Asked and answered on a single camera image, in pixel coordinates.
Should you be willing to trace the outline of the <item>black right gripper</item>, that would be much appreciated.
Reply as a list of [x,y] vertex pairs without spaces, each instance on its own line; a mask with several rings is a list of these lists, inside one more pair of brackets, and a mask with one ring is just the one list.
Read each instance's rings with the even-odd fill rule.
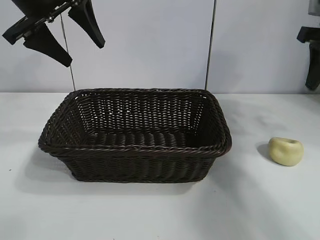
[[320,28],[302,26],[296,39],[309,44],[309,69],[305,86],[309,90],[316,90],[320,85]]

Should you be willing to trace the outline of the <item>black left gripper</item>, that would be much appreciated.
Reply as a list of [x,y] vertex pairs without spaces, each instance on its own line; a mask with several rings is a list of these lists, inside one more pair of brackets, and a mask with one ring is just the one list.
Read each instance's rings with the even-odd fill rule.
[[[24,17],[2,35],[11,45],[20,38],[32,34],[46,22],[53,22],[59,14],[71,7],[68,16],[88,34],[98,48],[102,49],[105,46],[105,39],[98,26],[91,0],[14,0],[13,3]],[[50,31],[35,32],[25,38],[23,45],[54,59],[65,67],[71,66],[71,56]]]

